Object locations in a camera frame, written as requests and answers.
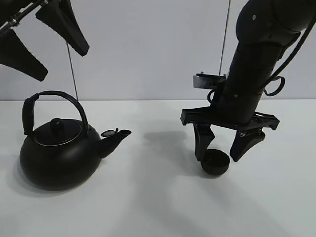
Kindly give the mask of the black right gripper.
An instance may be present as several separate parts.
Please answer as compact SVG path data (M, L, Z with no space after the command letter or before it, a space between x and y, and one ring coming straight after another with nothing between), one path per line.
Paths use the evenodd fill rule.
M209 106L182 110L181 123L192 123L194 127L195 156L198 161L204 160L208 146L215 139L211 125L237 130L230 149L234 162L238 162L248 150L265 139L266 135L262 130L253 129L277 129L279 119L274 115L255 111L262 94L261 89L248 95L228 98L222 89L216 88L207 95Z

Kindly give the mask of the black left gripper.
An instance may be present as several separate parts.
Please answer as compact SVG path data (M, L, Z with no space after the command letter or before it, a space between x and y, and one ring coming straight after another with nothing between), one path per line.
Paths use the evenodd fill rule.
M70 0L1 0L0 1L0 63L43 81L46 67L24 46L12 27L38 6L36 18L59 34L79 55L89 51L74 15Z

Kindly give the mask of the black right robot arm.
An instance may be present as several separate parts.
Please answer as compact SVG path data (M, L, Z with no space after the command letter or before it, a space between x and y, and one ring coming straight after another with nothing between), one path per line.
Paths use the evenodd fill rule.
M184 109L182 124L193 124L195 155L206 161L207 148L214 139L212 125L236 131L230 150L238 161L265 138L263 128L276 130L279 120L256 111L266 86L274 80L284 82L276 62L292 45L291 61L316 21L313 0L250 0L241 10L236 24L238 45L226 76L199 73L195 88L209 90L207 107Z

